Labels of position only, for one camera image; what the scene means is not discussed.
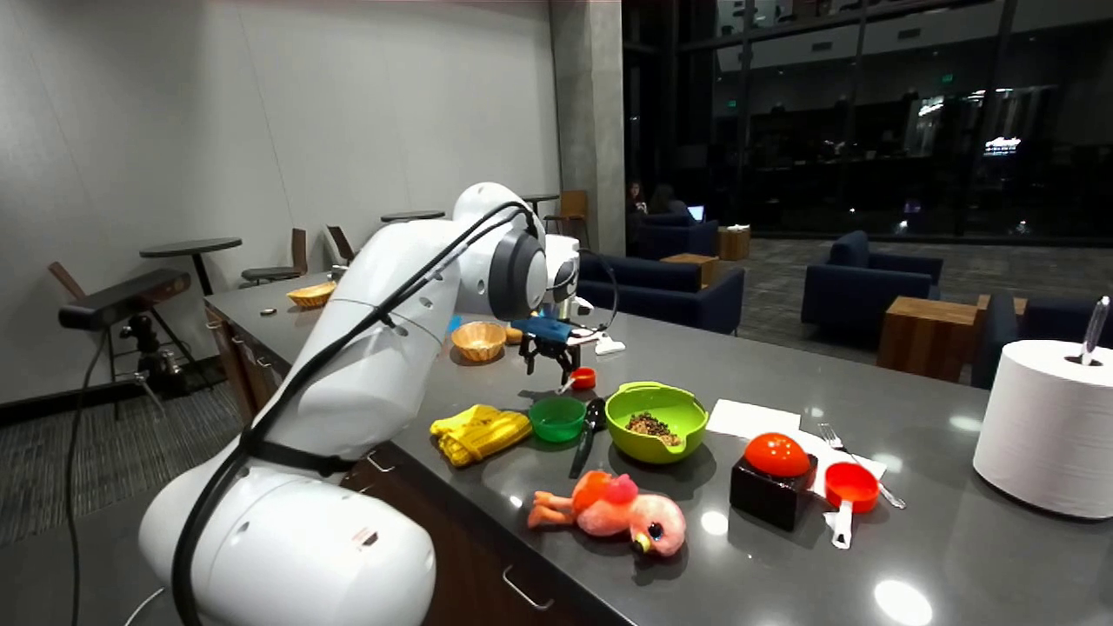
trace yellow object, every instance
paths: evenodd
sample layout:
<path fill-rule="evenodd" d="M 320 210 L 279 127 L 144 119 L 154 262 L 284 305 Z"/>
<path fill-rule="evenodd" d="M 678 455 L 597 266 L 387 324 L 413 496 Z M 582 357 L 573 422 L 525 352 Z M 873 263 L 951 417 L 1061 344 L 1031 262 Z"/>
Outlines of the yellow object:
<path fill-rule="evenodd" d="M 451 417 L 429 424 L 447 465 L 472 465 L 492 460 L 527 433 L 527 417 L 492 404 L 472 404 Z"/>
<path fill-rule="evenodd" d="M 466 366 L 496 361 L 507 344 L 507 327 L 501 320 L 468 320 L 451 334 L 451 357 Z"/>
<path fill-rule="evenodd" d="M 304 287 L 291 287 L 284 293 L 297 305 L 306 305 L 306 310 L 315 310 L 325 305 L 329 296 L 333 296 L 333 283 L 320 283 L 320 286 L 304 286 Z"/>

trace green bowl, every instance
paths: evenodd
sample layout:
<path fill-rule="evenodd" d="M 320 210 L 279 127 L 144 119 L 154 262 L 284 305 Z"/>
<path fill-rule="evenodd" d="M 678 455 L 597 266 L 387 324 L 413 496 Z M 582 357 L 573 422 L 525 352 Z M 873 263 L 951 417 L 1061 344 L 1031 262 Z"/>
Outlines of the green bowl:
<path fill-rule="evenodd" d="M 538 397 L 525 415 L 527 433 L 547 449 L 573 444 L 587 424 L 583 405 L 582 397 Z"/>
<path fill-rule="evenodd" d="M 653 415 L 678 440 L 668 444 L 665 437 L 631 432 L 631 417 L 638 415 Z M 671 465 L 703 444 L 707 405 L 689 389 L 645 380 L 618 386 L 606 400 L 606 424 L 623 455 L 650 465 Z"/>

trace pink object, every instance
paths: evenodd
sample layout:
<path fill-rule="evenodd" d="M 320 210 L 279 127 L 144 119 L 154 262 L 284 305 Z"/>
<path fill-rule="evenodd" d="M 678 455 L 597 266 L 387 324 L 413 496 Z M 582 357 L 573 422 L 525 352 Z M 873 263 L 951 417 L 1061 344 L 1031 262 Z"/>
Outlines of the pink object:
<path fill-rule="evenodd" d="M 527 529 L 577 524 L 587 535 L 631 535 L 639 553 L 675 557 L 689 524 L 682 506 L 665 494 L 639 494 L 625 473 L 592 468 L 569 496 L 531 494 Z"/>

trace sofa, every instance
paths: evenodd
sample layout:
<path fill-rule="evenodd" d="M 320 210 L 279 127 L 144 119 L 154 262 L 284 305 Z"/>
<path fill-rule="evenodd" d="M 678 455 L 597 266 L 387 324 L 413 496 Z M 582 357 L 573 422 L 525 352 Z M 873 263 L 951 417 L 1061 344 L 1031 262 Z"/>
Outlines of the sofa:
<path fill-rule="evenodd" d="M 623 313 L 733 334 L 741 324 L 745 271 L 719 266 L 703 287 L 696 263 L 583 255 L 577 293 L 592 300 L 594 310 L 607 310 L 618 296 L 617 310 Z"/>
<path fill-rule="evenodd" d="M 1091 305 L 1097 296 L 1026 296 L 1026 310 L 1020 316 L 1011 296 L 988 296 L 970 382 L 991 389 L 1010 339 L 1053 337 L 1079 339 L 1083 346 Z M 1105 320 L 1100 344 L 1113 346 L 1113 320 Z"/>
<path fill-rule="evenodd" d="M 696 223 L 689 212 L 646 212 L 638 218 L 638 257 L 715 255 L 719 223 Z"/>
<path fill-rule="evenodd" d="M 829 337 L 879 339 L 879 324 L 898 296 L 932 300 L 941 257 L 907 257 L 870 251 L 870 236 L 838 236 L 821 263 L 803 273 L 800 324 Z"/>

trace red tomato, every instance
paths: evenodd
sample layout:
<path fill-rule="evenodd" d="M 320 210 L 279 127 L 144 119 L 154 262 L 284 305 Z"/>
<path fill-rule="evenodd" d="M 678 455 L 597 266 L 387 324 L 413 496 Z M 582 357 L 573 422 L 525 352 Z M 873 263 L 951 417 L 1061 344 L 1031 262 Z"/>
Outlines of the red tomato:
<path fill-rule="evenodd" d="M 770 473 L 776 478 L 796 478 L 812 473 L 812 460 L 803 444 L 791 433 L 765 432 L 745 444 L 741 455 L 751 468 Z"/>

